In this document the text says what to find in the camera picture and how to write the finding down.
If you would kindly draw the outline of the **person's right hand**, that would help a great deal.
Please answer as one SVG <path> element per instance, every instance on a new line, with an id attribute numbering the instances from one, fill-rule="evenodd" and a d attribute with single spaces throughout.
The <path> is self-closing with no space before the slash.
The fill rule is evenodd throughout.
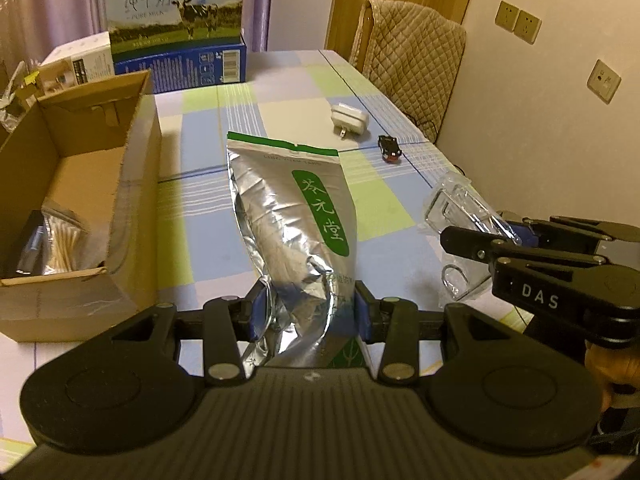
<path id="1" fill-rule="evenodd" d="M 638 344 L 618 350 L 588 344 L 585 367 L 590 370 L 602 389 L 601 411 L 612 403 L 613 385 L 640 388 L 640 351 Z"/>

